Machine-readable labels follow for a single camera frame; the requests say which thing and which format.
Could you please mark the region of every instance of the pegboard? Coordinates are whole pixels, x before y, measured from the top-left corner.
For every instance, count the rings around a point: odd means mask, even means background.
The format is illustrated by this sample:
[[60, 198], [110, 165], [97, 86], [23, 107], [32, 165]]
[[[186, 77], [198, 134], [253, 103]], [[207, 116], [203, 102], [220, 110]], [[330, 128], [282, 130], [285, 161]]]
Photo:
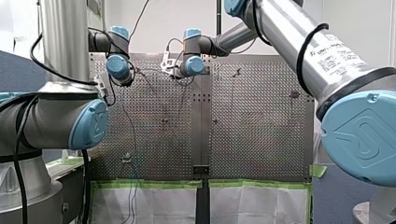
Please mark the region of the pegboard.
[[[131, 87], [114, 86], [117, 102], [109, 108], [106, 136], [93, 151], [93, 178], [192, 179], [191, 87], [161, 73], [161, 56], [132, 58], [141, 71]], [[101, 74], [109, 87], [105, 62], [104, 56], [92, 54], [92, 75]], [[121, 162], [127, 153], [131, 162]]]
[[276, 56], [212, 63], [210, 178], [309, 181], [314, 100]]
[[[161, 73], [161, 54], [132, 54], [132, 60], [144, 75], [136, 74], [130, 88], [115, 87], [118, 102], [93, 151], [93, 178], [193, 179], [192, 166], [207, 161], [209, 178], [309, 181], [314, 99], [278, 56], [206, 59], [209, 81], [201, 76], [187, 88]], [[105, 61], [93, 54], [91, 71], [108, 86]], [[192, 100], [200, 93], [211, 101], [197, 108]], [[209, 129], [207, 139], [196, 136], [203, 133], [197, 128]], [[197, 142], [200, 147], [192, 145]], [[122, 163], [127, 153], [133, 160]]]

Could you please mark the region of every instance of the white cloth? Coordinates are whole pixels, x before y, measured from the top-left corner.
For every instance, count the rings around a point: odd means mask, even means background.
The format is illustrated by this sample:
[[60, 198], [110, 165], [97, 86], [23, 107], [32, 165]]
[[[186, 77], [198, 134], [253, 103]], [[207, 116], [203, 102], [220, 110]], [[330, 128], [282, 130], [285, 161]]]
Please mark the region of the white cloth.
[[[121, 224], [129, 216], [128, 200], [133, 197], [134, 189], [131, 194], [129, 189], [96, 189], [92, 224]], [[195, 205], [196, 189], [137, 189], [134, 224], [195, 224]], [[131, 212], [125, 223], [132, 220]]]
[[212, 224], [306, 224], [308, 189], [211, 188]]

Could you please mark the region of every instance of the black strap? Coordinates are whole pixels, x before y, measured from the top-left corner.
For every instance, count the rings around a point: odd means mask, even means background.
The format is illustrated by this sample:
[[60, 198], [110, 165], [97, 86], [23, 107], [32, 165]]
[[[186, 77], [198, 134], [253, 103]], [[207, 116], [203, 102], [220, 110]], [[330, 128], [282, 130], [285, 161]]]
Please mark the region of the black strap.
[[[23, 114], [26, 110], [26, 106], [27, 106], [27, 104], [21, 105], [21, 108], [18, 111], [16, 124], [15, 124], [16, 132], [18, 132], [19, 128], [21, 127], [21, 123], [23, 120]], [[38, 149], [38, 148], [32, 147], [32, 145], [29, 144], [29, 142], [27, 141], [26, 136], [24, 134], [24, 130], [22, 130], [22, 133], [21, 133], [21, 143], [27, 148]]]
[[[20, 153], [18, 155], [18, 160], [19, 161], [25, 161], [29, 160], [32, 158], [40, 157], [43, 155], [43, 150], [35, 150], [32, 152], [27, 152], [27, 153]], [[12, 162], [14, 161], [14, 155], [10, 156], [0, 156], [0, 163], [5, 163], [5, 162]]]
[[311, 92], [308, 90], [308, 88], [305, 85], [304, 82], [304, 78], [303, 78], [303, 63], [304, 63], [304, 56], [305, 56], [305, 52], [306, 49], [308, 48], [309, 43], [311, 43], [312, 38], [314, 37], [314, 35], [323, 30], [329, 30], [329, 24], [327, 23], [322, 23], [320, 24], [314, 31], [312, 31], [311, 33], [309, 33], [309, 35], [306, 37], [305, 42], [303, 43], [303, 45], [301, 46], [300, 52], [298, 53], [298, 57], [297, 57], [297, 66], [296, 66], [296, 73], [297, 73], [297, 78], [298, 78], [298, 82], [300, 83], [300, 86], [303, 88], [303, 90], [312, 96]]

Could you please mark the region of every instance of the metal pole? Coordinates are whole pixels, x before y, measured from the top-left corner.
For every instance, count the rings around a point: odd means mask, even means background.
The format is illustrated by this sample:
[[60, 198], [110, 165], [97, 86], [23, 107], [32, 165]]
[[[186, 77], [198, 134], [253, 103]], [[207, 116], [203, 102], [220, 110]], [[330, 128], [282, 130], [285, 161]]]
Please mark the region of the metal pole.
[[[64, 76], [89, 81], [87, 2], [41, 0], [45, 63]], [[48, 76], [48, 81], [66, 81]]]
[[221, 1], [218, 0], [218, 7], [217, 7], [217, 35], [221, 35]]

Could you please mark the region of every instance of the green tape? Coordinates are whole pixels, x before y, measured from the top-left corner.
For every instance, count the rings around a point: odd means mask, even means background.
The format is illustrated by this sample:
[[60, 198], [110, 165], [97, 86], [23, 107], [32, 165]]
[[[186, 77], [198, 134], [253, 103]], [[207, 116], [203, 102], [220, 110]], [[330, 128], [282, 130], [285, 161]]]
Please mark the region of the green tape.
[[321, 178], [324, 176], [326, 173], [327, 166], [322, 166], [322, 165], [310, 165], [309, 166], [309, 174], [313, 177], [318, 177]]
[[78, 157], [78, 158], [66, 159], [64, 161], [61, 161], [61, 160], [52, 161], [52, 162], [47, 163], [47, 165], [54, 165], [54, 164], [76, 165], [76, 164], [81, 163], [81, 162], [83, 162], [83, 159]]
[[95, 189], [200, 189], [202, 181], [152, 181], [136, 179], [118, 179], [118, 180], [101, 180], [92, 181], [92, 187]]
[[262, 187], [271, 189], [309, 189], [311, 184], [301, 182], [278, 182], [264, 180], [209, 180], [210, 188]]
[[312, 184], [309, 184], [308, 188], [308, 203], [306, 205], [306, 224], [311, 224], [311, 217], [312, 217]]

